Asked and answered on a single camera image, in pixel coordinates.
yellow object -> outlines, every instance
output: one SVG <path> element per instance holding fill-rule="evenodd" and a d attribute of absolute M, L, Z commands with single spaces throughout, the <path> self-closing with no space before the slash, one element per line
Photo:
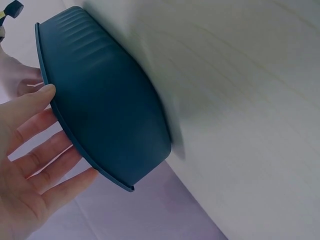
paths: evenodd
<path fill-rule="evenodd" d="M 6 16 L 5 12 L 4 11 L 0 11 L 0 19 L 2 19 L 5 16 Z"/>

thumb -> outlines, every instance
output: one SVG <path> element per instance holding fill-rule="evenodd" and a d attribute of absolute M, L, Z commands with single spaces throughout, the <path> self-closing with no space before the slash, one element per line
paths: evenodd
<path fill-rule="evenodd" d="M 55 86 L 48 84 L 37 92 L 8 101 L 0 105 L 0 119 L 11 131 L 15 131 L 31 117 L 43 111 L 55 94 Z"/>

purple surface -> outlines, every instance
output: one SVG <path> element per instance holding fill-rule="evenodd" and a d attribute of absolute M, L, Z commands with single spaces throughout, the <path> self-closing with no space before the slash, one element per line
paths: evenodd
<path fill-rule="evenodd" d="M 128 193 L 100 176 L 77 198 L 97 239 L 226 240 L 167 163 L 135 188 Z"/>
<path fill-rule="evenodd" d="M 55 124 L 10 158 L 26 154 L 60 129 Z M 67 177 L 88 167 L 82 160 Z M 100 175 L 29 240 L 227 240 L 166 162 L 135 189 L 129 193 Z"/>

plastic container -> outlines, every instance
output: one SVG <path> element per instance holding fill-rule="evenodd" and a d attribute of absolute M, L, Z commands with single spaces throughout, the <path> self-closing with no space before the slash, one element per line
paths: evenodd
<path fill-rule="evenodd" d="M 163 108 L 137 62 L 82 8 L 35 25 L 45 84 L 63 130 L 82 156 L 125 190 L 171 152 Z"/>

teal plastic tray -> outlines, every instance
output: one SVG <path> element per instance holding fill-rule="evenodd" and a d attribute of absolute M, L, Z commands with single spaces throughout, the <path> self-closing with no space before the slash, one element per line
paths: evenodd
<path fill-rule="evenodd" d="M 171 139 L 158 95 L 137 62 L 86 11 L 71 7 L 35 25 L 51 107 L 82 156 L 132 192 L 164 161 Z"/>

